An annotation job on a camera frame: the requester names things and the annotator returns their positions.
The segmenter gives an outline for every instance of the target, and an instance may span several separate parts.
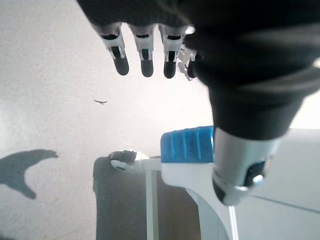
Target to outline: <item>white pole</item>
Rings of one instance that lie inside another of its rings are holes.
[[[145,171],[146,239],[159,240],[157,172]]]
[[[231,230],[232,230],[232,239],[239,240],[236,211],[234,206],[229,207],[229,214],[230,214],[230,222],[231,222]]]

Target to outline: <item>robot finger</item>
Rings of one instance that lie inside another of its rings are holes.
[[[159,31],[163,43],[164,52],[164,76],[171,79],[176,73],[176,63],[181,45],[183,43],[185,32],[188,26],[170,27],[159,24]]]
[[[116,71],[124,76],[129,72],[129,64],[125,52],[125,43],[121,33],[121,22],[109,24],[96,29],[106,49],[110,52]]]
[[[155,25],[129,27],[133,33],[136,50],[141,60],[141,71],[145,77],[151,77],[154,73],[153,51],[154,51],[154,28]]]
[[[194,79],[197,77],[196,72],[195,72],[195,62],[201,60],[201,56],[197,51],[191,50],[191,57],[189,60],[189,64],[187,67],[187,75],[191,78]]]

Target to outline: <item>blue cap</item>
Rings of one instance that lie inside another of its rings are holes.
[[[212,163],[214,126],[166,132],[161,137],[162,163]]]

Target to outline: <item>black fingertip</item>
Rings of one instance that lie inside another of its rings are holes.
[[[195,74],[195,63],[193,61],[189,61],[189,65],[187,68],[187,74],[190,78],[195,78],[196,74]]]
[[[173,78],[176,74],[176,63],[174,61],[165,61],[163,73],[167,79]]]
[[[115,69],[120,75],[124,76],[128,74],[129,64],[126,56],[124,58],[120,58],[120,57],[116,58],[113,61],[114,61]]]
[[[152,60],[141,61],[141,72],[146,78],[151,77],[154,74],[154,62]]]

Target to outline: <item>white plastic part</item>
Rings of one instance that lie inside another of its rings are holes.
[[[140,151],[136,151],[135,161],[147,160],[147,159],[150,159],[150,157],[148,157],[147,155],[143,154]]]
[[[154,51],[154,33],[153,31],[150,32],[148,37],[137,37],[134,36],[134,41],[136,45],[136,50],[139,53],[140,60],[143,61],[144,57],[142,55],[142,49],[148,49],[148,60],[152,60],[152,53]]]
[[[225,227],[209,204],[193,191],[186,189],[198,206],[201,240],[228,240]]]
[[[111,165],[117,170],[128,173],[144,173],[149,170],[161,171],[161,159],[150,159],[146,156],[142,157],[144,158],[139,159],[136,157],[132,165],[118,160],[111,160]]]
[[[190,77],[188,75],[188,67],[190,61],[196,60],[196,54],[196,50],[189,49],[184,44],[181,45],[181,49],[177,59],[177,68],[180,73],[185,75],[188,81],[192,81],[193,79],[195,79],[195,77]]]
[[[189,34],[193,34],[196,31],[196,29],[193,26],[188,26],[188,28],[185,30],[185,34],[189,35]]]
[[[159,240],[157,172],[145,171],[146,239]]]
[[[181,30],[183,31],[180,34],[180,39],[172,40],[168,39],[169,34],[167,33],[167,27],[165,25],[159,24],[159,28],[161,28],[162,32],[164,61],[169,62],[169,52],[175,52],[173,59],[173,62],[175,63],[177,61],[178,53],[185,37],[185,31],[183,30],[183,28],[181,28]]]
[[[116,56],[114,55],[114,53],[112,52],[112,47],[118,47],[119,48],[119,52],[120,52],[120,57],[123,59],[126,57],[126,53],[125,53],[125,42],[124,42],[124,38],[122,37],[122,33],[121,33],[121,29],[119,28],[119,36],[116,37],[115,39],[104,39],[102,38],[102,41],[106,47],[106,49],[110,52],[111,57],[115,60]]]
[[[229,240],[238,240],[237,222],[234,211],[232,212],[232,222],[230,209],[224,206],[216,197],[213,187],[212,174],[213,174],[212,162],[210,163],[162,163],[161,175],[163,181],[170,186],[182,187],[190,190],[201,197],[212,210],[215,211],[217,217],[222,222],[225,232]],[[211,228],[214,228],[215,223],[212,222]],[[204,231],[210,230],[210,226],[205,228]],[[221,240],[219,236],[211,236],[210,240]]]

